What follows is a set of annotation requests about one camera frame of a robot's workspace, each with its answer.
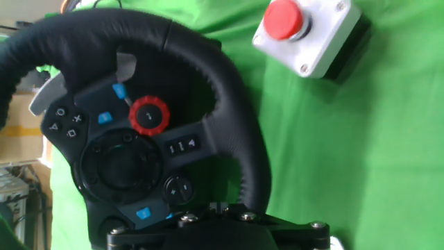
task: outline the circle button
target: circle button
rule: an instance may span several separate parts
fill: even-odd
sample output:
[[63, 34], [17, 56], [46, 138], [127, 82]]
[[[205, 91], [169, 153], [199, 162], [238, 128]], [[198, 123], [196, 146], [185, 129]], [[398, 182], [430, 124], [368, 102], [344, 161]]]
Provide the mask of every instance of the circle button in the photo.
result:
[[276, 0], [264, 14], [265, 31], [276, 40], [291, 38], [302, 29], [304, 19], [296, 2]]

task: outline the button cluster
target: button cluster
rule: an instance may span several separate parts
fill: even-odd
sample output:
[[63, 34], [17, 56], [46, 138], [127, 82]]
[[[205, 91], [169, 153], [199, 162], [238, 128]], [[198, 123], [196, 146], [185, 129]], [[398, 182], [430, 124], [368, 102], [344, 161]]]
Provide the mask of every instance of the button cluster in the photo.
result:
[[184, 204], [193, 197], [193, 185], [187, 178], [176, 176], [166, 182], [164, 193], [170, 204]]
[[200, 147], [200, 142], [196, 135], [189, 135], [182, 137], [179, 140], [170, 141], [166, 146], [168, 147], [170, 155], [177, 156], [181, 153], [187, 153], [198, 149]]
[[[72, 125], [82, 124], [83, 120], [84, 120], [84, 117], [81, 114], [74, 114], [70, 117], [67, 108], [64, 108], [64, 107], [57, 108], [55, 113], [56, 113], [55, 114], [56, 117], [59, 117], [60, 119], [66, 118], [66, 117], [70, 118]], [[72, 128], [70, 126], [71, 126], [71, 124], [69, 124], [68, 129], [65, 130], [67, 137], [68, 138], [76, 138], [78, 135], [78, 130], [75, 128]], [[48, 129], [53, 132], [60, 132], [63, 130], [62, 122], [55, 121], [49, 125]]]

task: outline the black steering wheel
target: black steering wheel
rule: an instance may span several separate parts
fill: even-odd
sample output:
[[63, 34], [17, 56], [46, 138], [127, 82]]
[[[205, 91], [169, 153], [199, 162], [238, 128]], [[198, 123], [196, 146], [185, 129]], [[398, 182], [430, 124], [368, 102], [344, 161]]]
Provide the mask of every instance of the black steering wheel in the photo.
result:
[[[132, 128], [130, 123], [123, 122], [118, 126], [100, 128], [100, 133], [92, 131], [96, 120], [87, 108], [79, 104], [92, 83], [116, 72], [116, 50], [122, 44], [155, 48], [185, 61], [208, 80], [216, 97], [215, 109], [195, 124], [150, 137], [138, 135], [132, 130], [131, 133], [135, 133], [135, 137], [141, 140], [138, 150], [143, 148], [140, 150], [159, 153], [160, 160], [156, 164], [160, 164], [161, 172], [158, 180], [153, 181], [159, 188], [150, 187], [149, 195], [135, 197], [143, 198], [143, 202], [155, 197], [152, 202], [158, 202], [162, 195], [157, 197], [156, 190], [163, 190], [162, 184], [170, 177], [172, 170], [209, 156], [231, 156], [241, 166], [239, 203], [257, 213], [265, 213], [271, 193], [270, 165], [257, 117], [246, 96], [242, 78], [231, 60], [205, 37], [170, 19], [131, 10], [84, 10], [44, 19], [18, 32], [1, 45], [0, 128], [5, 126], [8, 103], [22, 77], [41, 65], [53, 65], [62, 72], [68, 94], [46, 111], [42, 131], [64, 154], [73, 169], [74, 181], [87, 203], [90, 239], [93, 241], [90, 214], [94, 209], [95, 216], [103, 213], [97, 212], [98, 207], [116, 206], [113, 213], [123, 214], [129, 227], [138, 229], [147, 225], [138, 221], [140, 216], [133, 217], [129, 215], [132, 212], [128, 212], [133, 203], [139, 206], [134, 209], [140, 209], [141, 201], [136, 198], [136, 201], [123, 203], [121, 198], [120, 201], [114, 200], [114, 203], [108, 201], [103, 198], [107, 194], [99, 194], [101, 191], [94, 190], [86, 179], [87, 176], [84, 176], [84, 171], [89, 170], [83, 169], [84, 161], [89, 157], [88, 150], [92, 148], [93, 151], [98, 151], [97, 148], [94, 149], [94, 143], [120, 138], [121, 129], [128, 131]], [[71, 118], [63, 117], [60, 113], [56, 117], [57, 107], [60, 105], [83, 113], [86, 125], [78, 127], [76, 142], [65, 135], [56, 135], [50, 129], [55, 118], [61, 119], [61, 123], [68, 119], [71, 122]], [[176, 138], [188, 135], [198, 136], [200, 148], [180, 156], [170, 156], [165, 146]], [[117, 194], [123, 194], [123, 197], [126, 196], [125, 192], [129, 191], [116, 191]], [[155, 214], [156, 209], [153, 205], [149, 212]]]

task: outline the center hub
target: center hub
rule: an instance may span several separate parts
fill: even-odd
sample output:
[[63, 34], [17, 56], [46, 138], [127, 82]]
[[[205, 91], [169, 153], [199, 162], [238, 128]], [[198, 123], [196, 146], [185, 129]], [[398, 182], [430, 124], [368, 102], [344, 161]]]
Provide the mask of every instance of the center hub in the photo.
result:
[[103, 159], [99, 177], [110, 188], [130, 189], [142, 181], [144, 162], [130, 147], [117, 146], [105, 153]]
[[157, 185], [162, 158], [150, 139], [134, 130], [117, 130], [89, 143], [78, 171], [80, 180], [76, 182], [91, 195], [127, 204], [145, 199]]

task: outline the green backdrop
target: green backdrop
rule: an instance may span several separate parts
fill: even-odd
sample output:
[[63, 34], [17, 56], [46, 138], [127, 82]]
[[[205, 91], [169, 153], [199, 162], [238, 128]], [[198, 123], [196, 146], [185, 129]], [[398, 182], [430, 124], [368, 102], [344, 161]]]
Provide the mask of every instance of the green backdrop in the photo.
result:
[[[222, 41], [264, 132], [270, 215], [325, 221], [348, 249], [442, 248], [444, 1], [357, 1], [373, 37], [340, 87], [298, 78], [252, 48], [268, 0], [122, 2]], [[53, 160], [53, 249], [88, 249], [83, 200], [63, 157]]]

